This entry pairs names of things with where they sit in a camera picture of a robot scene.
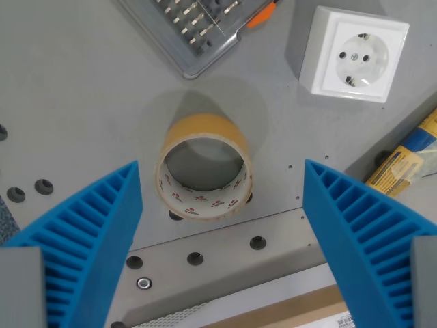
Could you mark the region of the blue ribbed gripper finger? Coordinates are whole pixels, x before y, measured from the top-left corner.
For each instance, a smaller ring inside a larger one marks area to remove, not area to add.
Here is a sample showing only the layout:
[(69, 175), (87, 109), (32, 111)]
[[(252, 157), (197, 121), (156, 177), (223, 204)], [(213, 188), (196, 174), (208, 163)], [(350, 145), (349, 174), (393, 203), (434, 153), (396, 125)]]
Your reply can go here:
[(436, 224), (307, 159), (303, 209), (356, 327), (413, 327), (410, 250)]
[(49, 210), (5, 243), (37, 247), (49, 327), (103, 327), (143, 202), (133, 161)]

